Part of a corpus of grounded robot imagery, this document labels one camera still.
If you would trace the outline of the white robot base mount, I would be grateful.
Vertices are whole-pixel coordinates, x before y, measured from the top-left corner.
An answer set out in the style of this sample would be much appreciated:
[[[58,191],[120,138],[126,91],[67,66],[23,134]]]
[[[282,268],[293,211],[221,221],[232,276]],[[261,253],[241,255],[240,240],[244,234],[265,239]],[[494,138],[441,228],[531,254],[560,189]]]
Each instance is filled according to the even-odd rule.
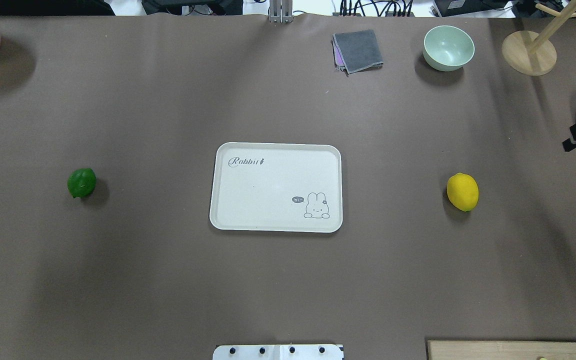
[[[213,360],[344,360],[338,344],[233,344],[220,345]]]

